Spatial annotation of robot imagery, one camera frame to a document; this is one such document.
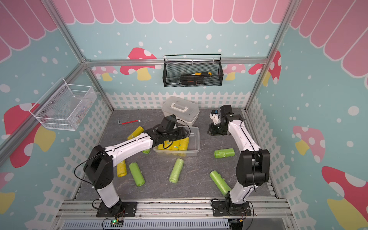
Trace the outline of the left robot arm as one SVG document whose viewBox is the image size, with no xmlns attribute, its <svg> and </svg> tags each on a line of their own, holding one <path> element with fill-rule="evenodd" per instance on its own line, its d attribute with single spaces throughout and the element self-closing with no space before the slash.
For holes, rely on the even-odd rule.
<svg viewBox="0 0 368 230">
<path fill-rule="evenodd" d="M 135 138 L 113 146 L 95 146 L 83 171 L 103 205 L 109 209 L 119 207 L 121 199 L 113 185 L 114 167 L 141 151 L 164 144 L 165 141 L 182 140 L 189 136 L 189 126 L 179 126 L 175 115 L 166 116 L 160 124 L 143 131 Z"/>
</svg>

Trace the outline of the black tool in basket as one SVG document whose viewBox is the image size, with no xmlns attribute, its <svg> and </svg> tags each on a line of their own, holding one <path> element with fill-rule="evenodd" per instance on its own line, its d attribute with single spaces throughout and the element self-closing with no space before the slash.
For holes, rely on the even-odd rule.
<svg viewBox="0 0 368 230">
<path fill-rule="evenodd" d="M 181 74 L 180 82 L 182 85 L 186 85 L 186 86 L 200 85 L 200 84 L 203 84 L 204 77 L 201 75 Z"/>
</svg>

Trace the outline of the light green roll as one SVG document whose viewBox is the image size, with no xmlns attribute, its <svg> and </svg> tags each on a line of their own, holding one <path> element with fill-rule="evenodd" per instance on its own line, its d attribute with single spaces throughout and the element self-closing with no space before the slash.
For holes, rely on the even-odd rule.
<svg viewBox="0 0 368 230">
<path fill-rule="evenodd" d="M 179 176 L 183 168 L 183 165 L 184 165 L 184 160 L 178 158 L 173 166 L 172 172 L 169 177 L 169 182 L 174 183 L 174 184 L 178 183 Z"/>
</svg>

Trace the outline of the clear plastic storage box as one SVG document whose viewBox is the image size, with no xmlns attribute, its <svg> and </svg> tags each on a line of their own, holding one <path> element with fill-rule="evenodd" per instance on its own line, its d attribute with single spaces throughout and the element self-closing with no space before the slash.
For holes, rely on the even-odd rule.
<svg viewBox="0 0 368 230">
<path fill-rule="evenodd" d="M 165 141 L 164 144 L 156 146 L 153 150 L 160 156 L 195 157 L 200 150 L 200 132 L 198 127 L 185 127 L 190 131 L 188 138 L 171 142 Z"/>
</svg>

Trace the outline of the yellow black screwdriver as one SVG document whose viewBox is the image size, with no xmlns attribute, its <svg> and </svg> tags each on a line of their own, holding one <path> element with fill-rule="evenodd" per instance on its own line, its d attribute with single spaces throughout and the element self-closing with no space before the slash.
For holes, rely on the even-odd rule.
<svg viewBox="0 0 368 230">
<path fill-rule="evenodd" d="M 195 72 L 195 73 L 189 73 L 187 75 L 190 75 L 190 76 L 211 76 L 212 73 L 211 72 Z"/>
</svg>

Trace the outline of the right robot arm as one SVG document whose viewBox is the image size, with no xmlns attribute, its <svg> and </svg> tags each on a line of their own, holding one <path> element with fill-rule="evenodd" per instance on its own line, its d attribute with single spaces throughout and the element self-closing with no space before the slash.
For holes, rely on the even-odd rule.
<svg viewBox="0 0 368 230">
<path fill-rule="evenodd" d="M 231 135 L 240 151 L 236 166 L 237 183 L 225 195 L 227 208 L 238 208 L 256 188 L 268 182 L 270 153 L 262 149 L 251 137 L 241 115 L 236 115 L 230 105 L 223 105 L 220 110 L 213 110 L 209 115 L 208 134 L 212 136 Z"/>
</svg>

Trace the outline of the red handled hex key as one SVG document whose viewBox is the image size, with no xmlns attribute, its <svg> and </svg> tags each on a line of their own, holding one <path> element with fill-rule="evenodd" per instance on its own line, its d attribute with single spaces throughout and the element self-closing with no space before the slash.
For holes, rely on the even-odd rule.
<svg viewBox="0 0 368 230">
<path fill-rule="evenodd" d="M 138 122 L 141 122 L 141 119 L 133 120 L 133 121 L 127 121 L 127 122 L 121 122 L 120 120 L 118 120 L 119 125 L 127 125 L 127 124 L 138 123 Z"/>
</svg>

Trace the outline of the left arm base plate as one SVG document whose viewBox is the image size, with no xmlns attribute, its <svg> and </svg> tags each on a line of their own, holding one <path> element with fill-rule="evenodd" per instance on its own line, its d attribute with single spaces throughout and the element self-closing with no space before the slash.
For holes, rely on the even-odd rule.
<svg viewBox="0 0 368 230">
<path fill-rule="evenodd" d="M 119 201 L 108 208 L 104 202 L 102 202 L 97 210 L 96 216 L 98 218 L 135 217 L 137 204 L 137 202 Z"/>
</svg>

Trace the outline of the small circuit board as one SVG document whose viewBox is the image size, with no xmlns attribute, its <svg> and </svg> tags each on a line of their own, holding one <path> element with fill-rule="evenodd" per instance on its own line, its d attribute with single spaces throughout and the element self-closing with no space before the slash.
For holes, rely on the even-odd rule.
<svg viewBox="0 0 368 230">
<path fill-rule="evenodd" d="M 117 220 L 114 219 L 110 222 L 111 228 L 121 228 L 123 226 L 124 221 L 123 220 Z"/>
</svg>

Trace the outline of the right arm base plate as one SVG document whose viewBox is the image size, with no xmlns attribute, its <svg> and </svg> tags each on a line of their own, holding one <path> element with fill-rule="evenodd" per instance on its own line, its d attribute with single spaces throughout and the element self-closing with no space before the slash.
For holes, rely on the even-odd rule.
<svg viewBox="0 0 368 230">
<path fill-rule="evenodd" d="M 243 204 L 233 204 L 227 201 L 212 200 L 210 202 L 212 207 L 213 216 L 215 217 L 248 217 L 252 215 L 249 202 Z"/>
</svg>

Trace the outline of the yellow roll with blue label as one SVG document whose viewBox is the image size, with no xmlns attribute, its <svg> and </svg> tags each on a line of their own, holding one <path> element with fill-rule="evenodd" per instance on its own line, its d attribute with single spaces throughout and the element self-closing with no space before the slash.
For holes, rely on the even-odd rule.
<svg viewBox="0 0 368 230">
<path fill-rule="evenodd" d="M 171 150 L 179 150 L 179 147 L 180 147 L 180 140 L 176 140 L 173 142 Z"/>
</svg>

